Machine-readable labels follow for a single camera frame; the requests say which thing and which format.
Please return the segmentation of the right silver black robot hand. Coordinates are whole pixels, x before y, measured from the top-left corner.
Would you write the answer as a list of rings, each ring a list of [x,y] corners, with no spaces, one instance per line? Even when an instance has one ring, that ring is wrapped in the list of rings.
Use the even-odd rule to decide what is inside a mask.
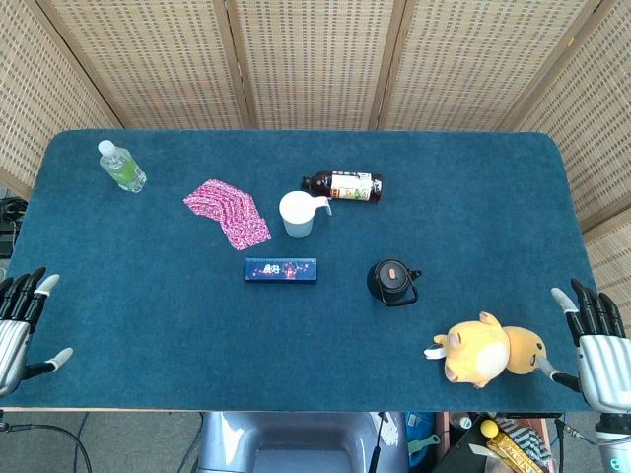
[[[556,369],[538,355],[538,368],[550,380],[583,395],[601,414],[630,413],[630,340],[616,303],[573,279],[572,300],[559,288],[550,293],[566,317],[575,347],[578,374]]]

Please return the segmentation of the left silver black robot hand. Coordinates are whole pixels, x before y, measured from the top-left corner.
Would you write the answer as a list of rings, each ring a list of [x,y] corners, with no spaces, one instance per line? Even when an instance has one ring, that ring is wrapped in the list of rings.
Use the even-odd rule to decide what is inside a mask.
[[[1,282],[1,397],[11,394],[24,380],[58,371],[74,353],[67,347],[44,362],[27,363],[45,302],[59,281],[58,274],[42,281],[45,272],[46,268],[40,267]]]

